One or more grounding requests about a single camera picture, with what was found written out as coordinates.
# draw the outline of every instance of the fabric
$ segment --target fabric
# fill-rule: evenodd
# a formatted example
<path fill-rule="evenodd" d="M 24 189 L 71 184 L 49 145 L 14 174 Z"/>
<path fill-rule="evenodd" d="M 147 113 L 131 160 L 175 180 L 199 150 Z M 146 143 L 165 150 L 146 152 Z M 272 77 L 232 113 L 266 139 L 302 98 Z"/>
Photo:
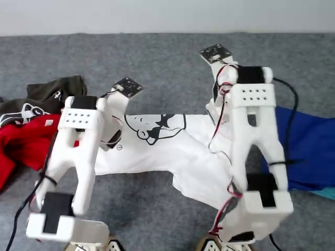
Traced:
<path fill-rule="evenodd" d="M 24 125 L 7 124 L 0 129 L 0 189 L 20 163 L 39 170 L 57 131 L 60 115 L 39 116 Z"/>
<path fill-rule="evenodd" d="M 312 193 L 315 193 L 316 195 L 320 195 L 322 197 L 335 200 L 335 187 L 326 187 L 325 189 L 321 191 L 312 191 Z"/>
<path fill-rule="evenodd" d="M 291 110 L 277 107 L 279 139 L 284 144 L 285 130 Z M 289 139 L 290 159 L 302 162 L 288 165 L 289 189 L 323 190 L 335 186 L 335 118 L 320 118 L 297 112 Z M 268 172 L 266 161 L 262 168 Z"/>
<path fill-rule="evenodd" d="M 97 175 L 170 171 L 173 186 L 184 196 L 222 207 L 229 198 L 229 162 L 208 150 L 215 129 L 208 115 L 135 115 L 123 121 L 120 142 L 98 151 Z"/>
<path fill-rule="evenodd" d="M 46 84 L 27 86 L 27 98 L 0 104 L 0 127 L 25 124 L 36 116 L 60 113 L 68 96 L 84 96 L 87 88 L 81 76 L 63 77 Z"/>

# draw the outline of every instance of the wire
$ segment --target wire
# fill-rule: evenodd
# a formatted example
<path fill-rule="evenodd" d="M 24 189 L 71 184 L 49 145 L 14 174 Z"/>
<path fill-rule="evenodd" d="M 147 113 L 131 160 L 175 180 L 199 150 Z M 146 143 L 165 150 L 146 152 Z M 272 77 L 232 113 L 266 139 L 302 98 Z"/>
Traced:
<path fill-rule="evenodd" d="M 228 245 L 226 245 L 226 247 L 230 248 L 230 250 L 232 250 L 232 251 L 235 251 L 235 249 L 233 249 L 232 247 L 230 247 Z"/>
<path fill-rule="evenodd" d="M 277 243 L 274 241 L 272 234 L 269 234 L 270 237 L 270 241 L 272 243 L 272 245 L 278 250 L 278 251 L 282 251 L 280 247 L 278 247 Z"/>
<path fill-rule="evenodd" d="M 46 156 L 46 159 L 44 160 L 44 164 L 43 164 L 43 169 L 41 171 L 41 175 L 40 175 L 40 179 L 38 180 L 38 182 L 36 183 L 34 189 L 31 191 L 31 193 L 28 195 L 28 197 L 23 201 L 23 203 L 21 204 L 21 206 L 19 207 L 19 209 L 16 211 L 15 213 L 15 216 L 14 216 L 14 222 L 13 222 L 13 230 L 12 230 L 12 234 L 9 238 L 9 241 L 8 241 L 8 244 L 7 244 L 7 247 L 6 247 L 6 251 L 9 251 L 12 244 L 13 244 L 13 241 L 14 241 L 14 238 L 15 238 L 15 235 L 16 235 L 16 230 L 17 230 L 17 221 L 18 221 L 18 218 L 20 216 L 20 214 L 22 213 L 22 210 L 26 207 L 26 205 L 32 201 L 32 199 L 34 199 L 34 194 L 36 192 L 36 190 L 38 189 L 38 187 L 41 185 L 43 179 L 45 178 L 45 174 L 46 174 L 46 171 L 47 171 L 47 167 L 48 167 L 48 162 L 49 162 L 49 158 L 51 156 L 51 152 L 52 152 L 52 148 L 53 148 L 53 144 L 54 144 L 54 141 L 56 139 L 56 136 L 57 136 L 57 132 L 55 133 L 54 137 L 53 137 L 53 140 L 49 146 L 49 149 L 48 149 L 48 153 L 47 153 L 47 156 Z"/>
<path fill-rule="evenodd" d="M 106 96 L 108 96 L 108 95 L 110 95 L 110 94 L 113 94 L 113 93 L 115 93 L 117 90 L 111 90 L 110 92 L 106 92 L 105 94 L 102 94 L 101 96 L 100 96 L 100 98 L 104 98 L 104 97 L 106 97 Z"/>
<path fill-rule="evenodd" d="M 83 247 L 81 247 L 81 246 L 79 246 L 78 244 L 74 244 L 76 247 L 78 247 L 78 248 L 80 248 L 82 251 L 86 251 L 86 249 L 85 248 L 83 248 Z"/>
<path fill-rule="evenodd" d="M 288 82 L 283 81 L 283 80 L 281 80 L 279 78 L 276 78 L 276 77 L 274 77 L 273 80 L 287 86 L 294 95 L 294 105 L 293 105 L 293 108 L 292 108 L 292 113 L 291 113 L 291 115 L 288 119 L 288 122 L 287 122 L 286 131 L 285 131 L 285 141 L 284 141 L 285 158 L 289 159 L 289 137 L 290 137 L 290 134 L 291 134 L 291 127 L 292 127 L 293 119 L 294 119 L 294 117 L 297 113 L 297 109 L 298 109 L 298 106 L 299 106 L 299 95 L 298 95 L 297 91 L 294 89 L 294 87 L 291 84 L 289 84 Z"/>
<path fill-rule="evenodd" d="M 288 82 L 284 81 L 284 80 L 281 80 L 279 78 L 276 78 L 274 77 L 273 78 L 274 81 L 277 81 L 285 86 L 287 86 L 291 92 L 293 93 L 294 95 L 294 105 L 293 105 L 293 108 L 292 108 L 292 113 L 288 119 L 288 122 L 287 122 L 287 126 L 286 126 L 286 130 L 285 130 L 285 139 L 284 139 L 284 155 L 285 155 L 285 161 L 283 162 L 275 162 L 275 163 L 270 163 L 269 166 L 271 165 L 276 165 L 276 164 L 286 164 L 286 165 L 289 165 L 289 164 L 294 164 L 295 162 L 299 161 L 299 160 L 290 160 L 289 159 L 289 137 L 291 135 L 291 127 L 292 127 L 292 123 L 293 123 L 293 119 L 295 117 L 295 114 L 297 113 L 297 109 L 298 109 L 298 106 L 299 106 L 299 95 L 297 93 L 297 91 L 294 89 L 294 87 L 289 84 Z M 277 243 L 275 242 L 275 240 L 273 239 L 273 235 L 272 234 L 269 234 L 269 237 L 270 237 L 270 241 L 272 243 L 272 245 L 278 250 L 278 251 L 282 251 L 279 246 L 277 245 Z"/>

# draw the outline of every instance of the cartoon print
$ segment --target cartoon print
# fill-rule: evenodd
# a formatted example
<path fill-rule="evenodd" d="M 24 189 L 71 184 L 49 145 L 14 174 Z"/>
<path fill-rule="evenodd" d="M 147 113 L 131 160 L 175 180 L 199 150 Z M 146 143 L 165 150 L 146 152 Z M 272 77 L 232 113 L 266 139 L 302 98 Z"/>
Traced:
<path fill-rule="evenodd" d="M 149 145 L 154 145 L 160 139 L 172 138 L 186 128 L 185 115 L 125 115 L 125 121 L 137 132 L 137 137 Z"/>
<path fill-rule="evenodd" d="M 38 106 L 33 106 L 29 103 L 24 103 L 21 112 L 6 113 L 0 117 L 0 127 L 9 122 L 14 122 L 15 124 L 26 124 L 31 121 L 32 118 L 44 114 L 49 114 L 45 112 Z"/>

